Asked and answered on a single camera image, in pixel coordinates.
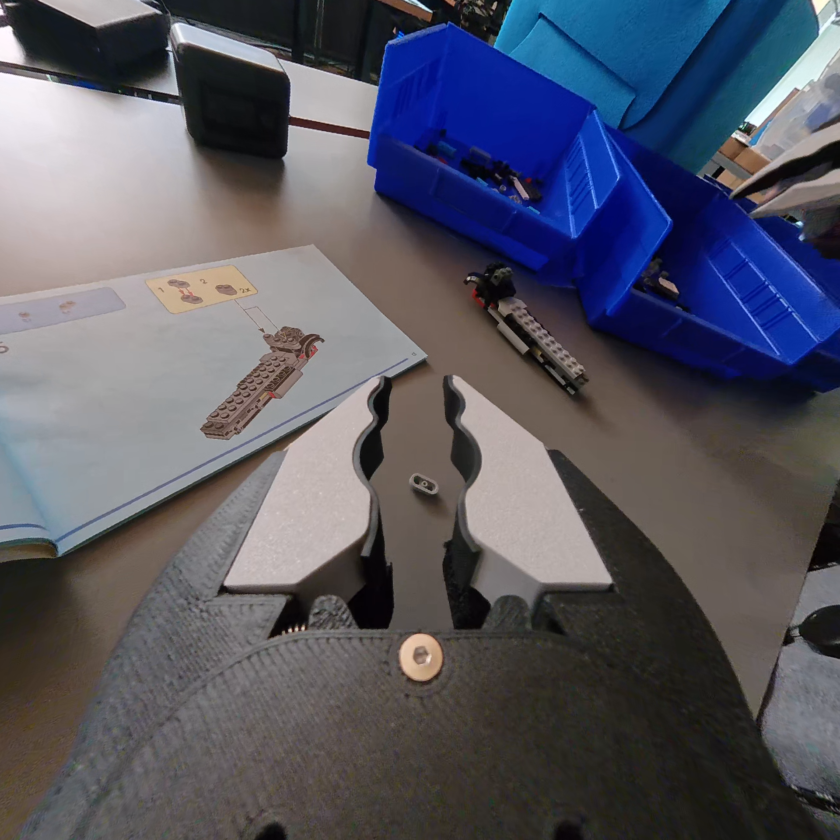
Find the pile of colourful toy bricks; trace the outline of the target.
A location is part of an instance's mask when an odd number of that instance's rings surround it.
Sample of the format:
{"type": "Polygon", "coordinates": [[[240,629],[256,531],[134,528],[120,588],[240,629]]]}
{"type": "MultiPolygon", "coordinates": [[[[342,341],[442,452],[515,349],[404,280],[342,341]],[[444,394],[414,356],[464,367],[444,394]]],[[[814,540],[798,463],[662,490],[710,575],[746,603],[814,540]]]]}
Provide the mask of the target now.
{"type": "Polygon", "coordinates": [[[446,129],[429,129],[415,142],[414,149],[436,161],[456,168],[482,186],[485,186],[517,204],[535,207],[543,200],[543,180],[525,175],[507,161],[493,157],[475,145],[456,140],[446,129]]]}

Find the teal upholstered chair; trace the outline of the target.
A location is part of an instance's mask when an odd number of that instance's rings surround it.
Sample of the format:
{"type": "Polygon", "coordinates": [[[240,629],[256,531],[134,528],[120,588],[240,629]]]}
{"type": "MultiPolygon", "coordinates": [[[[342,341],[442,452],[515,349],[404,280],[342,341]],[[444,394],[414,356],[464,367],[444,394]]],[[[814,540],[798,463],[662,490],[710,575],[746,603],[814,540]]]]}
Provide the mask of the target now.
{"type": "Polygon", "coordinates": [[[515,1],[495,47],[698,172],[818,32],[808,1],[515,1]]]}

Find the grey black brick model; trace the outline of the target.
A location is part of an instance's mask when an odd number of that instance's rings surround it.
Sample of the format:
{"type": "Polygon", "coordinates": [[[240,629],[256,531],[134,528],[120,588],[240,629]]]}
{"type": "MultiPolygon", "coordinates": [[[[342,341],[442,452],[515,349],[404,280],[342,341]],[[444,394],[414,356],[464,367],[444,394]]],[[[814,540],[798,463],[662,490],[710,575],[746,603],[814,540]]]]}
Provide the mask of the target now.
{"type": "Polygon", "coordinates": [[[518,297],[513,270],[504,262],[490,263],[482,272],[471,272],[464,284],[471,297],[497,325],[496,329],[520,353],[533,358],[569,394],[588,383],[584,366],[533,317],[518,297]]]}

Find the light blue instruction booklet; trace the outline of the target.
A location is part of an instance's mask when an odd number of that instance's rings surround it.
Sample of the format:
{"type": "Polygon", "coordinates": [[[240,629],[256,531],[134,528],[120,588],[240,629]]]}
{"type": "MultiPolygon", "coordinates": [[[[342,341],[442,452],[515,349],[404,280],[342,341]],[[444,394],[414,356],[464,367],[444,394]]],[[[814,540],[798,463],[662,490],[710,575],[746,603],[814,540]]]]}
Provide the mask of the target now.
{"type": "Polygon", "coordinates": [[[2,562],[53,559],[426,353],[313,245],[2,297],[2,562]]]}

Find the black cube device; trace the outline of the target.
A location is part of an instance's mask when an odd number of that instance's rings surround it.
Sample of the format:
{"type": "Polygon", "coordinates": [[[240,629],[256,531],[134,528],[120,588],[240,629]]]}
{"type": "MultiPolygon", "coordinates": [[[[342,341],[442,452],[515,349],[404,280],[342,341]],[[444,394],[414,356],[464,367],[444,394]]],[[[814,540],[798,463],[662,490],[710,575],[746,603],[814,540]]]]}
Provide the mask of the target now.
{"type": "Polygon", "coordinates": [[[282,159],[291,82],[268,50],[185,23],[170,32],[185,125],[210,149],[282,159]]]}

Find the flat black box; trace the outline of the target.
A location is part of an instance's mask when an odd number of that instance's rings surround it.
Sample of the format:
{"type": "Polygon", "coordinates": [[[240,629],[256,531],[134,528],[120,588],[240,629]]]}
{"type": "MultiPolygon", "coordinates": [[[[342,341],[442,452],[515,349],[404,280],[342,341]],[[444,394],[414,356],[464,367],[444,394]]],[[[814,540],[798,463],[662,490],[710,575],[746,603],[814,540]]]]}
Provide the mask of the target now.
{"type": "Polygon", "coordinates": [[[26,47],[98,70],[123,70],[162,56],[170,21],[141,1],[2,1],[26,47]]]}

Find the blue plastic storage bin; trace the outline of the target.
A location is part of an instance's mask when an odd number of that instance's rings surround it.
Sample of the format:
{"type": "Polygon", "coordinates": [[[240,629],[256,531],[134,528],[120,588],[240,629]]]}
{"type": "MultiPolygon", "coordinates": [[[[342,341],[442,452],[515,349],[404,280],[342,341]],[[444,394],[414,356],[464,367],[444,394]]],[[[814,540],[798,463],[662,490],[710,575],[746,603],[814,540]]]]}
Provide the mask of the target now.
{"type": "Polygon", "coordinates": [[[838,388],[838,267],[745,200],[607,129],[619,182],[578,242],[590,326],[724,379],[838,388]],[[690,313],[633,289],[656,256],[690,313]]]}
{"type": "Polygon", "coordinates": [[[447,24],[385,48],[367,162],[379,194],[542,280],[574,281],[578,242],[620,179],[606,130],[587,100],[447,24]],[[540,213],[414,149],[438,129],[541,178],[540,213]]]}

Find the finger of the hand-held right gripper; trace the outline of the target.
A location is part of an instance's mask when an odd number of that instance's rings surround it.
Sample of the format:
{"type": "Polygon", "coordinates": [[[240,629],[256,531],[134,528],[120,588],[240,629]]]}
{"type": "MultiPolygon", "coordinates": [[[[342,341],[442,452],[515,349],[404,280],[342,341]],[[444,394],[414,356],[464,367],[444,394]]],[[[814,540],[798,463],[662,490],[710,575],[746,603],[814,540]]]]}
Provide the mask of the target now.
{"type": "Polygon", "coordinates": [[[839,128],[815,131],[777,159],[766,164],[746,182],[734,189],[731,199],[749,196],[771,188],[780,181],[806,175],[822,167],[824,172],[838,168],[839,128]]]}
{"type": "Polygon", "coordinates": [[[839,179],[817,178],[790,185],[750,212],[750,217],[780,217],[839,206],[839,179]]]}

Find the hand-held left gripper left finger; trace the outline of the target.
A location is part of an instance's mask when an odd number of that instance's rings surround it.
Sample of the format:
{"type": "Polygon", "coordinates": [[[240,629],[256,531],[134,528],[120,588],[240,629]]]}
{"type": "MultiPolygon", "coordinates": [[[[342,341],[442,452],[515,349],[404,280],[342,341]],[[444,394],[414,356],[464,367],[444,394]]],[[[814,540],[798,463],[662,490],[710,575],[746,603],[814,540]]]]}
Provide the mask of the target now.
{"type": "Polygon", "coordinates": [[[392,380],[371,378],[283,452],[275,477],[224,579],[227,592],[323,595],[358,625],[388,625],[393,569],[371,478],[383,461],[392,380]]]}

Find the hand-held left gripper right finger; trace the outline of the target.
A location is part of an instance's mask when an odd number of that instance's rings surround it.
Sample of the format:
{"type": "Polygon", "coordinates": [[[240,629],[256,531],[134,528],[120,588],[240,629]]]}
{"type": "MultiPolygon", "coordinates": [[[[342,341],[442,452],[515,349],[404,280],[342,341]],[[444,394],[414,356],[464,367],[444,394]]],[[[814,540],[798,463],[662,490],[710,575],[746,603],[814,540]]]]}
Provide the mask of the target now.
{"type": "Polygon", "coordinates": [[[502,597],[533,613],[554,593],[609,592],[613,578],[549,450],[462,377],[444,378],[450,458],[464,480],[444,582],[455,627],[482,627],[502,597]]]}

